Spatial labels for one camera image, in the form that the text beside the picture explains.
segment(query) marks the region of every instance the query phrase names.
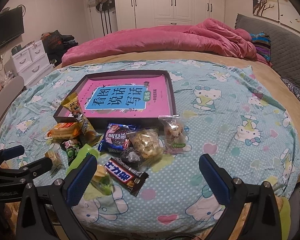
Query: blue snack package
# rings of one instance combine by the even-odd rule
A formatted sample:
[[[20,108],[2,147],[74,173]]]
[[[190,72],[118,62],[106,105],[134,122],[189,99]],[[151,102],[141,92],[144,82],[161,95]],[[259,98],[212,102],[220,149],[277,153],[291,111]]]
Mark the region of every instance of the blue snack package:
[[[107,130],[98,146],[98,150],[100,152],[121,153],[132,146],[126,133],[135,131],[136,129],[136,125],[108,124]]]

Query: white wardrobe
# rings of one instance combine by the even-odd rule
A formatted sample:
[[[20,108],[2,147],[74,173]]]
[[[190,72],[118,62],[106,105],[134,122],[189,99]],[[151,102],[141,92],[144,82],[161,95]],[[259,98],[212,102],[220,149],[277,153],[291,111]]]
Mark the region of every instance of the white wardrobe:
[[[224,21],[225,0],[115,0],[118,30]]]

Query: pink comforter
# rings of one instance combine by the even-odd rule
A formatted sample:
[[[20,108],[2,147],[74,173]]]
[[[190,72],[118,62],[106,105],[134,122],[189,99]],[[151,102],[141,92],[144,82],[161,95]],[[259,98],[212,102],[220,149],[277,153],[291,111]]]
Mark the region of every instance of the pink comforter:
[[[129,52],[162,50],[213,52],[221,56],[253,59],[267,64],[257,54],[247,31],[234,30],[209,18],[196,26],[158,26],[112,33],[69,49],[62,57],[62,65]]]

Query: wall-mounted tv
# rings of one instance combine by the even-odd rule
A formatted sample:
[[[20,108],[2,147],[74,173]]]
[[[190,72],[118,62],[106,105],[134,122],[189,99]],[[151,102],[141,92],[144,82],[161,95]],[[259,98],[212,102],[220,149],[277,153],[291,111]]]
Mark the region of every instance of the wall-mounted tv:
[[[0,14],[0,49],[24,32],[22,7]]]

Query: polka dot blanket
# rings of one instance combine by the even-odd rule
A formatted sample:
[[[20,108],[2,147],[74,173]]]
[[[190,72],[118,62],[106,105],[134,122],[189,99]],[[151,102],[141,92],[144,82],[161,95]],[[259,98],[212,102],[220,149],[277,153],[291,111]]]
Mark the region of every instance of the polka dot blanket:
[[[73,208],[89,227],[127,237],[158,238],[200,232],[216,223],[224,210],[198,167],[203,153],[232,177],[250,184],[269,181],[276,195],[290,197],[300,173],[300,145],[289,113],[259,83],[251,66],[239,69],[194,60],[115,62],[55,70],[24,91],[12,104],[0,131],[0,148],[22,144],[23,156],[8,162],[19,168],[42,158],[61,100],[88,73],[160,69],[170,73],[177,112],[188,120],[183,153],[165,154],[147,173],[137,197],[116,181],[110,196],[92,185]],[[66,154],[59,150],[67,168]],[[105,164],[111,156],[102,155]],[[34,180],[36,186],[64,178],[60,170]]]

